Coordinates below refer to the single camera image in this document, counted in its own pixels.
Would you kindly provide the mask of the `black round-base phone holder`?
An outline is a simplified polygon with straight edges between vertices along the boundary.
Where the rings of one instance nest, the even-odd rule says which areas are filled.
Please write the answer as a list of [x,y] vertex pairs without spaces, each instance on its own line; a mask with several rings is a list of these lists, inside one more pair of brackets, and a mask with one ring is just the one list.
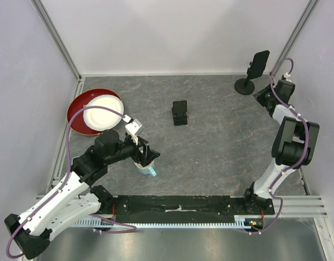
[[251,66],[252,66],[252,61],[249,63],[249,67],[247,69],[247,77],[246,78],[241,78],[238,79],[235,82],[234,88],[237,93],[241,95],[251,95],[254,90],[255,90],[255,85],[251,81]]

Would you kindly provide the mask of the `black phone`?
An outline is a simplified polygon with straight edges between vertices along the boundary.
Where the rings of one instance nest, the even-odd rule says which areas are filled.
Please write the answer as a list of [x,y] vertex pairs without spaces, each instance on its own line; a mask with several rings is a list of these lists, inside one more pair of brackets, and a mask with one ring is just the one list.
[[256,79],[263,75],[270,55],[269,50],[258,52],[254,55],[250,65],[250,78]]

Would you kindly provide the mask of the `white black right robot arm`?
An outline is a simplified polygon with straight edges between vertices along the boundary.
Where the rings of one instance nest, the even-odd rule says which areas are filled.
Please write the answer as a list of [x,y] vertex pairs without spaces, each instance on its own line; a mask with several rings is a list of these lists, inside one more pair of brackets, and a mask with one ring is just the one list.
[[244,193],[242,209],[248,214],[273,214],[273,201],[277,188],[295,170],[308,165],[313,157],[320,126],[307,121],[288,104],[295,84],[282,77],[254,97],[266,108],[280,127],[273,142],[272,160],[264,174]]

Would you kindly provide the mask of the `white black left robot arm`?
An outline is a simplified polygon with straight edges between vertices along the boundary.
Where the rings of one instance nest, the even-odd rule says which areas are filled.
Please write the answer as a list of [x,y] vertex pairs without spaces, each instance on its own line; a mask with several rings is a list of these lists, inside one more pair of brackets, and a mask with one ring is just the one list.
[[125,134],[120,140],[115,130],[105,130],[84,154],[74,158],[63,179],[38,203],[20,215],[8,215],[4,223],[10,232],[6,254],[11,243],[28,260],[39,256],[50,242],[77,220],[96,212],[108,213],[111,194],[94,183],[108,172],[108,166],[131,158],[141,167],[150,167],[160,153],[151,149],[147,140]]

